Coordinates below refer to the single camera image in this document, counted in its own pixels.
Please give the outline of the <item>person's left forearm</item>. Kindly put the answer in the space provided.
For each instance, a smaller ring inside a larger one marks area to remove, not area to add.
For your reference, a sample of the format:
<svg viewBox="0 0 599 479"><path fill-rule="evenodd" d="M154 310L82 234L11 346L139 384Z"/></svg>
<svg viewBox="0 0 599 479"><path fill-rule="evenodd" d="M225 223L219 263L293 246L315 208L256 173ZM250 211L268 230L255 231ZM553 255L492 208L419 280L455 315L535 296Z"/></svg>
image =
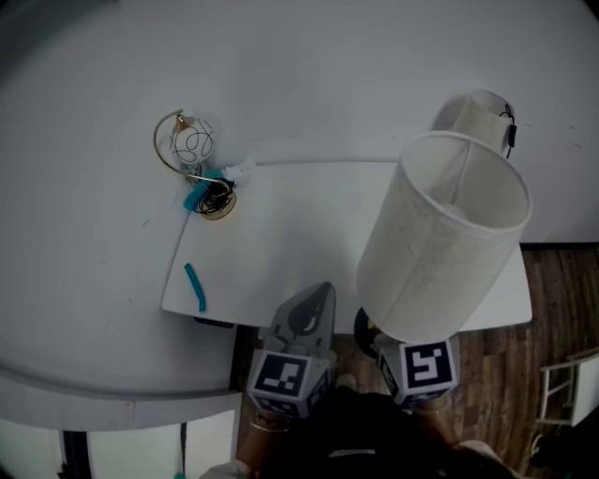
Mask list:
<svg viewBox="0 0 599 479"><path fill-rule="evenodd" d="M260 472L264 462L285 445L291 426L292 421L287 416L256 413L236 459L247 465L251 472Z"/></svg>

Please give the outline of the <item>white desk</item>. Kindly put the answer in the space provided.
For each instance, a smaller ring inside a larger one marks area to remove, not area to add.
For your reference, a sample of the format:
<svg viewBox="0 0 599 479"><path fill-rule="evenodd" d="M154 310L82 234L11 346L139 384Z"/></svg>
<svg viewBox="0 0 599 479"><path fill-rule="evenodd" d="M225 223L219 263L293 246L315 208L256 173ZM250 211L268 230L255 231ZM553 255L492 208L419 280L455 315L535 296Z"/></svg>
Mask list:
<svg viewBox="0 0 599 479"><path fill-rule="evenodd" d="M257 167L235 207L211 221L191 213L162 299L167 312L268 327L282 303L315 283L336 289L334 329L350 333L362 305L356 277L395 165L375 162ZM202 285L206 311L184 270Z"/></svg>

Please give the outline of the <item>large white shade lamp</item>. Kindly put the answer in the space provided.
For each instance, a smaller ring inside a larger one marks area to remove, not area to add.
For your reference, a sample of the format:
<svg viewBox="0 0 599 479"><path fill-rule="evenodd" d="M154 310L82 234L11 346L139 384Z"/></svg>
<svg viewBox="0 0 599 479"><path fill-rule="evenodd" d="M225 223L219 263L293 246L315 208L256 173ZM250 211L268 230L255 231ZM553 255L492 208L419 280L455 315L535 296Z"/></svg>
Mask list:
<svg viewBox="0 0 599 479"><path fill-rule="evenodd" d="M361 255L361 308L394 340L443 341L495 284L532 216L517 170L463 134L431 131L402 149Z"/></svg>

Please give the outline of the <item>teal strip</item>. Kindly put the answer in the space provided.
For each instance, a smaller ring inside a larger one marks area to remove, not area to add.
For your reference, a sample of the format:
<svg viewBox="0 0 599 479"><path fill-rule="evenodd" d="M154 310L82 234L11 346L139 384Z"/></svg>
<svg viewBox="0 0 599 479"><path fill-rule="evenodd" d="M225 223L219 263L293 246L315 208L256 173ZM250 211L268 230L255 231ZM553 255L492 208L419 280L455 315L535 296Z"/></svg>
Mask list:
<svg viewBox="0 0 599 479"><path fill-rule="evenodd" d="M197 297L198 310L200 312L205 312L207 307L206 298L197 274L190 263L184 265L184 270Z"/></svg>

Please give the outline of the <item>black window frame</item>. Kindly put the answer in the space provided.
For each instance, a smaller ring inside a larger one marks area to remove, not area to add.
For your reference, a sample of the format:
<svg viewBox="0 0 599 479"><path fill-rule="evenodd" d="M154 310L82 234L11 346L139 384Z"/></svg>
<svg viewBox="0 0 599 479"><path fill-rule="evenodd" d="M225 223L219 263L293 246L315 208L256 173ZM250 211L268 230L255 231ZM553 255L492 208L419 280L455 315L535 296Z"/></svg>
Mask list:
<svg viewBox="0 0 599 479"><path fill-rule="evenodd" d="M180 472L185 474L187 445L186 423L180 424L179 432L181 467L176 473ZM57 477L59 479L94 479L89 454L87 432L63 431L62 450L63 461L61 464L61 470L57 473Z"/></svg>

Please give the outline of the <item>small black base table lamp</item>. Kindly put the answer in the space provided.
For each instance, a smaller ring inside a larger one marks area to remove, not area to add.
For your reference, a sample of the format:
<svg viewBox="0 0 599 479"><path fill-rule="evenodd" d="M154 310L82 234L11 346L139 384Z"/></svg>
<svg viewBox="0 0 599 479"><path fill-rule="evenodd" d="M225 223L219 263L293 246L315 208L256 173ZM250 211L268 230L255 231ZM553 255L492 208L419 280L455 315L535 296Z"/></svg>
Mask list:
<svg viewBox="0 0 599 479"><path fill-rule="evenodd" d="M515 110L498 94L476 90L466 98L451 131L472 137L508 159L515 147Z"/></svg>

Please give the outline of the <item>person's right forearm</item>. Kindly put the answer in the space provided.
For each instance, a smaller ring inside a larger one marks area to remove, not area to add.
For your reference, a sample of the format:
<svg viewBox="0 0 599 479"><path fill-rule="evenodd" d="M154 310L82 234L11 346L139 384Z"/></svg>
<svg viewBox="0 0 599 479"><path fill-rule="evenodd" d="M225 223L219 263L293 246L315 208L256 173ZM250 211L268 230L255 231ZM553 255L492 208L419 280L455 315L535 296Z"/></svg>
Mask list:
<svg viewBox="0 0 599 479"><path fill-rule="evenodd" d="M455 447L460 440L451 416L451 399L443 396L416 403L411 407L418 424L439 444Z"/></svg>

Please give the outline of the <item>person's black clothing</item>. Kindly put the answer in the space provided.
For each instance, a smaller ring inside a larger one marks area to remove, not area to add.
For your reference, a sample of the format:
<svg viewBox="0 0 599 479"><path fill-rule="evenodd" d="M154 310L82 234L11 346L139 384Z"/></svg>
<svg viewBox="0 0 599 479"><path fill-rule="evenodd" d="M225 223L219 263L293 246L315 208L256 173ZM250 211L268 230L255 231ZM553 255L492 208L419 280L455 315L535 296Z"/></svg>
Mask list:
<svg viewBox="0 0 599 479"><path fill-rule="evenodd" d="M259 479L472 479L434 424L386 395L329 392L266 455Z"/></svg>

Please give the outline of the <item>black bag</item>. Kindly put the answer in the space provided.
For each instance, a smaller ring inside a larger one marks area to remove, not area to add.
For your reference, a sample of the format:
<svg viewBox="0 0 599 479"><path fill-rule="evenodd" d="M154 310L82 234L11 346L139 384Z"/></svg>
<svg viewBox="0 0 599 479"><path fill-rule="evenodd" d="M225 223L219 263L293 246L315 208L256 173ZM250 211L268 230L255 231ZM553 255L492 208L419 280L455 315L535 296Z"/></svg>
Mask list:
<svg viewBox="0 0 599 479"><path fill-rule="evenodd" d="M536 468L571 472L579 479L599 475L599 440L575 434L539 434L531 445L530 463Z"/></svg>

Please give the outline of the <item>white chair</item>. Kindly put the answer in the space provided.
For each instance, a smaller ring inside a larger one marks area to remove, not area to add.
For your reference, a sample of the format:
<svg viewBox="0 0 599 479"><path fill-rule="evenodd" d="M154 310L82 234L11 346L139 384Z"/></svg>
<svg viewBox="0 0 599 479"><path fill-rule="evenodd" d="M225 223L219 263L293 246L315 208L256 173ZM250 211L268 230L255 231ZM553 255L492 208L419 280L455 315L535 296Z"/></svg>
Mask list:
<svg viewBox="0 0 599 479"><path fill-rule="evenodd" d="M599 407L599 346L570 355L563 363L540 368L537 424L575 427ZM565 418L548 416L549 400L566 391Z"/></svg>

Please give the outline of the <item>gold arc globe lamp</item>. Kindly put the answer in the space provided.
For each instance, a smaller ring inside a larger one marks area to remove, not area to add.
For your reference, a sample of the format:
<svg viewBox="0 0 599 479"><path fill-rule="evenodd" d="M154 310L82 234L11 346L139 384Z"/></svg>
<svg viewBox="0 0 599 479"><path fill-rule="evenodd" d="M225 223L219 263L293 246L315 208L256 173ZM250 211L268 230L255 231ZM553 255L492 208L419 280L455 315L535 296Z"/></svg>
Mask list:
<svg viewBox="0 0 599 479"><path fill-rule="evenodd" d="M161 118L153 129L153 150L170 171L183 177L193 186L192 179L204 180L203 173L218 169L211 164L216 152L216 132L207 120L188 116L177 109ZM212 180L226 188L222 207L215 213L197 213L206 220L220 220L233 210L237 196L236 185L224 178Z"/></svg>

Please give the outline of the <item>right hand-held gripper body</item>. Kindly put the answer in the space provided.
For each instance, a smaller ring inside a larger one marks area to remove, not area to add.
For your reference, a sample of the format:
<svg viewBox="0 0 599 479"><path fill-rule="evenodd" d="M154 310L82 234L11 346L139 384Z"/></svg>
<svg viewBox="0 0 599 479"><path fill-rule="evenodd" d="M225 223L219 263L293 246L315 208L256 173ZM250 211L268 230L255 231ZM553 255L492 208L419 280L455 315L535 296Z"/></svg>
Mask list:
<svg viewBox="0 0 599 479"><path fill-rule="evenodd" d="M394 341L379 349L378 366L397 405L438 399L458 386L458 344Z"/></svg>

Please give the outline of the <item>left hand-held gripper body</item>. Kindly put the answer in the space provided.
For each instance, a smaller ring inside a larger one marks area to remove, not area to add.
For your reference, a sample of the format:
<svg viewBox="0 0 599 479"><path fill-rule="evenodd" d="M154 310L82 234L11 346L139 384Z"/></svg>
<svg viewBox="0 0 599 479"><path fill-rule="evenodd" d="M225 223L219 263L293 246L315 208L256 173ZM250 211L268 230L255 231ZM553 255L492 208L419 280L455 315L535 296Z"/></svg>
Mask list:
<svg viewBox="0 0 599 479"><path fill-rule="evenodd" d="M332 331L285 337L262 331L254 351L247 393L262 413L306 418L325 397L337 355Z"/></svg>

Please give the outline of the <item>crumpled teal tape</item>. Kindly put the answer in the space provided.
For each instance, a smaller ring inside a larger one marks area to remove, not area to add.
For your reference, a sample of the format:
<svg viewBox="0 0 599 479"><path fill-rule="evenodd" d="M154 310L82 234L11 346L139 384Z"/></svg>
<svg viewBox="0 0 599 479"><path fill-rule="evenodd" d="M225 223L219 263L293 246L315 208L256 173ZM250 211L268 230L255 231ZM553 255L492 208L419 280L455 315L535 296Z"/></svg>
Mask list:
<svg viewBox="0 0 599 479"><path fill-rule="evenodd" d="M222 171L210 169L202 176L204 180L191 180L193 190L186 197L183 206L187 210L196 213L215 213L222 207L226 188L220 183L212 182L212 180L221 180L223 178Z"/></svg>

